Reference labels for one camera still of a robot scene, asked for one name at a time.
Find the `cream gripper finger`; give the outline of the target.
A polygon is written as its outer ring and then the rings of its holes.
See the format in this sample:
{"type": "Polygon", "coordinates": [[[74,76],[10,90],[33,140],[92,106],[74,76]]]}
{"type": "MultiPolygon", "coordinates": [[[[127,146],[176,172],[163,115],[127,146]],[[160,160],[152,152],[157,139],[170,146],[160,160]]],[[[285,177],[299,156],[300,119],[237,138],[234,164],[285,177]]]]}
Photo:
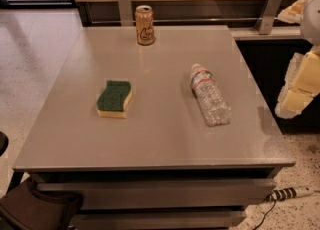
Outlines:
{"type": "Polygon", "coordinates": [[[304,3],[306,0],[297,0],[292,5],[282,10],[277,18],[285,23],[299,24],[303,12],[304,3]]]}
{"type": "Polygon", "coordinates": [[[275,107],[275,114],[282,119],[292,119],[320,94],[320,51],[305,55],[295,53],[289,62],[275,107]]]}

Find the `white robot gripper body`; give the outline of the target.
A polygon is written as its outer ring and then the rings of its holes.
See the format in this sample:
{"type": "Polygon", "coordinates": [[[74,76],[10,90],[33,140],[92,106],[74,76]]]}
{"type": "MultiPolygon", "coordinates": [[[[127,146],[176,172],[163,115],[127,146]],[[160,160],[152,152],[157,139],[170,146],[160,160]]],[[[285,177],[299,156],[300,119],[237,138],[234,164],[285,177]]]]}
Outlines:
{"type": "Polygon", "coordinates": [[[306,0],[301,16],[302,37],[313,45],[320,44],[320,0],[306,0]]]}

